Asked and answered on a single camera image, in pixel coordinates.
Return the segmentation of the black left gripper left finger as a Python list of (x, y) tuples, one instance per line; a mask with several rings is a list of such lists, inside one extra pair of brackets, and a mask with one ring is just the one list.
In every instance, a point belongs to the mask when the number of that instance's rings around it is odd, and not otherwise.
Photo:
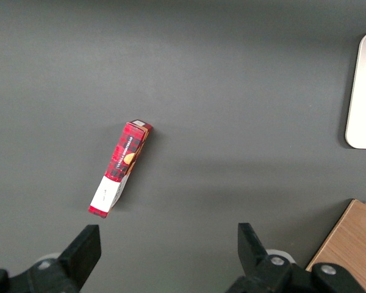
[(10, 277), (0, 269), (0, 292), (80, 292), (101, 257), (98, 225), (87, 225), (57, 258)]

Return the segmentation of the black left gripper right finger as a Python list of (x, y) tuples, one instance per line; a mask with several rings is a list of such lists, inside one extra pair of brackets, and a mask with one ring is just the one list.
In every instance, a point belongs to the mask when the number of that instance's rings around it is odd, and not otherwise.
[(228, 292), (365, 292), (344, 267), (319, 262), (310, 272), (269, 254), (249, 223), (238, 224), (238, 255), (244, 276)]

